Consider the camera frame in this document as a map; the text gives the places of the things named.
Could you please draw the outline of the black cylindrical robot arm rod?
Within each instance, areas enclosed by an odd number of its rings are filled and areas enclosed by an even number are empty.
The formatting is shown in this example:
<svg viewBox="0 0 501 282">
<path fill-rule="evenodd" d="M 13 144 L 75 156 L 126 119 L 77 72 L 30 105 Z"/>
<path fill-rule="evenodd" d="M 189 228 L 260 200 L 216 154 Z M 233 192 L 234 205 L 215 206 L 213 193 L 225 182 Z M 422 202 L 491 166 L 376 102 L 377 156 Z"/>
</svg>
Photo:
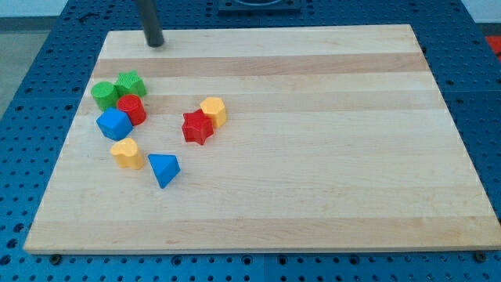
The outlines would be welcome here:
<svg viewBox="0 0 501 282">
<path fill-rule="evenodd" d="M 157 6 L 154 0 L 136 0 L 139 19 L 142 24 L 146 44 L 157 48 L 164 44 L 163 28 L 157 15 Z"/>
</svg>

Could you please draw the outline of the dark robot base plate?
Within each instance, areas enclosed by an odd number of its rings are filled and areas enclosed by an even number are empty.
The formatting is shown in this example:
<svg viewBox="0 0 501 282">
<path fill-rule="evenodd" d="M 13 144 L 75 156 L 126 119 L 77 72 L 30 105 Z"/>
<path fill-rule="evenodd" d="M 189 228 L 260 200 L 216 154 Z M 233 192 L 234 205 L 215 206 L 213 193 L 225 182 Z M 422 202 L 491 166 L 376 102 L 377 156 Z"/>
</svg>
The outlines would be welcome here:
<svg viewBox="0 0 501 282">
<path fill-rule="evenodd" d="M 297 12 L 302 0 L 219 0 L 218 13 Z"/>
</svg>

